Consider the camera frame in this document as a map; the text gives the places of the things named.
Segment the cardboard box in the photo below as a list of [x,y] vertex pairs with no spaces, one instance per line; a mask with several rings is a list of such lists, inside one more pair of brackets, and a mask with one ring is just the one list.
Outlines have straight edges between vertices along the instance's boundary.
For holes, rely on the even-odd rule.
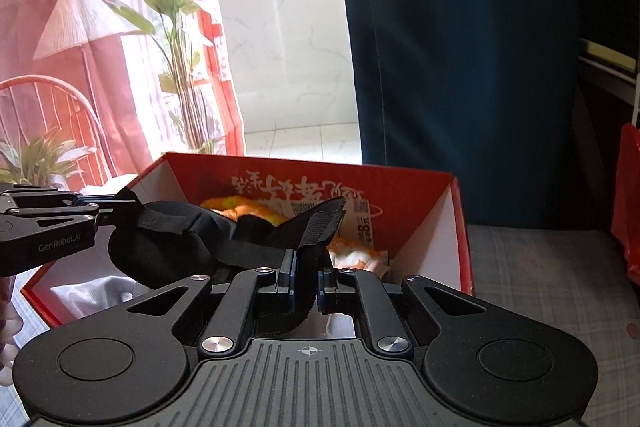
[[[377,250],[388,251],[393,260],[385,280],[399,282],[404,275],[418,273],[473,293],[458,183],[450,174],[167,153],[130,187],[143,203],[177,200],[200,204],[207,198],[242,194],[283,212],[344,196],[351,210],[359,211],[346,219],[351,233],[372,241]],[[43,266],[22,289],[50,327],[74,320],[52,287],[121,275],[107,252],[110,233],[110,227],[102,227],[93,248]]]

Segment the metal screw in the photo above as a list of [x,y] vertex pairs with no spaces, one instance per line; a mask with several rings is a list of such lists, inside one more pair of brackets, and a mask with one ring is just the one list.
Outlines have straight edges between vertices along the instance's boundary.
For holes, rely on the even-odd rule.
[[228,337],[209,337],[202,341],[202,349],[210,353],[224,353],[234,347],[234,341]]
[[402,337],[384,337],[378,341],[378,347],[388,353],[400,353],[409,347],[409,342]]

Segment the lamp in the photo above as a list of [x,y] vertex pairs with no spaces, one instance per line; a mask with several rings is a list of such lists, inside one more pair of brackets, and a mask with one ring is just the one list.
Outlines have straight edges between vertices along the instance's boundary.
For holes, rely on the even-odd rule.
[[[95,113],[98,114],[84,45],[104,37],[138,32],[133,24],[118,17],[102,0],[57,0],[44,26],[33,60],[50,57],[79,46],[91,104],[94,106]],[[117,171],[111,153],[102,136],[100,136],[100,145],[112,175],[116,176]]]

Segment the white lampshade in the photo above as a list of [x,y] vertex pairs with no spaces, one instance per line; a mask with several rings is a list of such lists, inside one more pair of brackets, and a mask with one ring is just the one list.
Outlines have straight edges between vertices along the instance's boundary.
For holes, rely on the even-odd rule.
[[133,24],[111,11],[102,0],[57,0],[44,26],[33,60],[103,37],[137,30]]

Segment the red chair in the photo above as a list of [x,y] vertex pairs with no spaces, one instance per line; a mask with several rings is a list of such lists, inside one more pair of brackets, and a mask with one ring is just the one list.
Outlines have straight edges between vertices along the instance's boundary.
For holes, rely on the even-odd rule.
[[104,153],[106,136],[84,94],[52,76],[30,74],[0,82],[0,138],[14,145],[60,129],[61,138],[96,153],[78,162],[79,174],[66,182],[70,190],[104,185],[114,176]]

